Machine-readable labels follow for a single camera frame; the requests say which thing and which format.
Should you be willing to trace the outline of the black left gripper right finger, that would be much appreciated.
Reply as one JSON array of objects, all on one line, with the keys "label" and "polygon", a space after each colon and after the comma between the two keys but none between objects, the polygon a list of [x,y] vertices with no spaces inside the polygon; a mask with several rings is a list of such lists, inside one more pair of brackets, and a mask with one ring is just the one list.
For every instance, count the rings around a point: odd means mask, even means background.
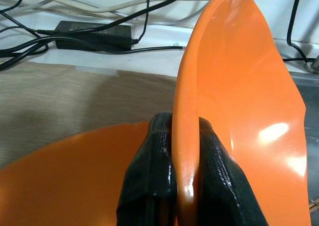
[{"label": "black left gripper right finger", "polygon": [[199,119],[199,226],[266,226],[268,223],[240,166],[209,121]]}]

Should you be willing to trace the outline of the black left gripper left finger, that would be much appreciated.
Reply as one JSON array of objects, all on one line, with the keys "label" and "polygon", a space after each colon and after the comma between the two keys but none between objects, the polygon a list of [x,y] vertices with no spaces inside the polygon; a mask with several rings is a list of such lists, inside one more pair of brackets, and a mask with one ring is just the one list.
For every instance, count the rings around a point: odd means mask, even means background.
[{"label": "black left gripper left finger", "polygon": [[172,113],[156,114],[130,162],[117,206],[119,226],[173,226],[177,179],[171,156]]}]

